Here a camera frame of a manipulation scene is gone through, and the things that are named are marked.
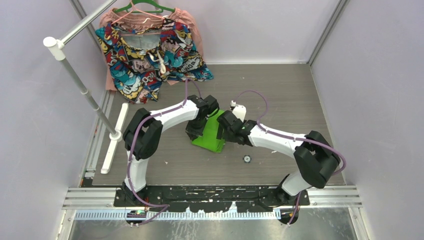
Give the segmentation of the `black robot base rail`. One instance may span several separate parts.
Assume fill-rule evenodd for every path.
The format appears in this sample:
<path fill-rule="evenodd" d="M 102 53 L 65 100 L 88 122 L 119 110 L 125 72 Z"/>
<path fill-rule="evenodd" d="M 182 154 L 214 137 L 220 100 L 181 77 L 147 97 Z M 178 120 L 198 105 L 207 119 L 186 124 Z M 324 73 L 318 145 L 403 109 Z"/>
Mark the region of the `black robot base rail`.
<path fill-rule="evenodd" d="M 293 209 L 296 204 L 310 204 L 308 192 L 300 197 L 286 195 L 281 187 L 273 185 L 148 185 L 135 196 L 123 184 L 115 192 L 115 207 L 148 207 L 158 212 L 163 205 L 174 213 L 187 210 L 198 213 L 228 212 L 235 205 L 239 213 L 270 212 L 274 208 Z"/>

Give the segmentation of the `metal clothes rack pole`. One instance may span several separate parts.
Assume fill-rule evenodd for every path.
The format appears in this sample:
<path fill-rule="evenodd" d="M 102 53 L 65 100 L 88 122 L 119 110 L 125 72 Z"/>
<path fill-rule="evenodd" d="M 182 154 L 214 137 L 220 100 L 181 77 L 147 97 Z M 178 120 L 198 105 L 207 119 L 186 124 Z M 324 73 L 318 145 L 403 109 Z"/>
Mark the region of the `metal clothes rack pole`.
<path fill-rule="evenodd" d="M 101 123 L 103 123 L 107 130 L 109 130 L 109 133 L 113 138 L 118 137 L 120 135 L 120 132 L 116 130 L 115 127 L 110 123 L 104 112 L 101 110 L 101 107 L 94 100 L 89 89 L 84 85 L 81 78 L 76 73 L 75 69 L 67 60 L 63 49 L 66 44 L 68 44 L 80 32 L 86 29 L 89 24 L 91 24 L 97 17 L 99 17 L 105 10 L 111 7 L 115 2 L 115 0 L 104 1 L 103 4 L 97 7 L 92 13 L 82 18 L 82 20 L 80 20 L 73 28 L 71 28 L 62 38 L 47 36 L 42 41 L 43 45 L 49 50 L 55 60 L 60 62 L 64 69 L 71 76 L 71 79 L 79 89 L 80 93 L 85 97 L 88 104 L 95 111 Z"/>

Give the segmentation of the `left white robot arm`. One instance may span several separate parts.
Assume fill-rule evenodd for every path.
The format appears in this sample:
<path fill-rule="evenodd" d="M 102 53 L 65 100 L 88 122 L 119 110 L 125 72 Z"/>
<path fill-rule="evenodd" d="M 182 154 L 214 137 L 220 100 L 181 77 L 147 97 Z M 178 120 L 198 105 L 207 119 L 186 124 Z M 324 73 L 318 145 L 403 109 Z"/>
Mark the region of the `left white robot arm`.
<path fill-rule="evenodd" d="M 133 206 L 141 206 L 146 200 L 146 174 L 148 161 L 158 149 L 162 133 L 178 124 L 187 122 L 185 131 L 190 140 L 204 135 L 207 120 L 217 113 L 219 103 L 211 95 L 201 98 L 190 95 L 172 106 L 148 111 L 136 111 L 123 134 L 128 154 L 128 169 L 124 180 L 129 191 L 126 200 Z"/>

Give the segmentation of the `green clothes hanger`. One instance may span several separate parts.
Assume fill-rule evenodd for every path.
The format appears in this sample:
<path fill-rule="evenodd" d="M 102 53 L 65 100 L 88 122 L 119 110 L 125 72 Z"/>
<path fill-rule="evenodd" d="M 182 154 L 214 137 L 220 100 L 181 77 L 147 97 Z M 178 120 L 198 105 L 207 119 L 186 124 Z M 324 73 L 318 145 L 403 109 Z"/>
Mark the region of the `green clothes hanger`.
<path fill-rule="evenodd" d="M 130 0 L 124 6 L 114 8 L 114 13 L 148 13 L 148 14 L 163 14 L 174 13 L 175 7 L 164 6 L 158 0 Z"/>

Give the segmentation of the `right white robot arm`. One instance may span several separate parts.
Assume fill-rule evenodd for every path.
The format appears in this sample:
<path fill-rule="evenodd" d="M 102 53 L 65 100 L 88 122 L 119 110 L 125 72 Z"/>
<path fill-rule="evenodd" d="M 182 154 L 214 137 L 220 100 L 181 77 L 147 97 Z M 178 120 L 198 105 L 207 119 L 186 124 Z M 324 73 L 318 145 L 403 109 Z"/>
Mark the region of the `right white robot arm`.
<path fill-rule="evenodd" d="M 277 192 L 279 202 L 286 206 L 291 205 L 301 191 L 324 188 L 342 161 L 317 131 L 288 133 L 253 120 L 241 120 L 230 110 L 221 114 L 217 122 L 227 142 L 270 149 L 295 160 L 298 170 L 280 183 Z"/>

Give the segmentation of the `colorful patterned shirt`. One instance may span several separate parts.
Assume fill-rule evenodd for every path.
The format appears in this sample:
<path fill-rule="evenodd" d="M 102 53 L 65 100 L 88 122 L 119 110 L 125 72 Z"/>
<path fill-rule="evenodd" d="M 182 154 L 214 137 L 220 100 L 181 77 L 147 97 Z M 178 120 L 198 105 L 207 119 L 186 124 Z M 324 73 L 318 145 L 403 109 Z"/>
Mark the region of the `colorful patterned shirt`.
<path fill-rule="evenodd" d="M 157 101 L 166 81 L 214 77 L 196 21 L 185 10 L 154 17 L 112 9 L 101 16 L 95 34 L 107 67 L 106 90 L 130 103 Z"/>

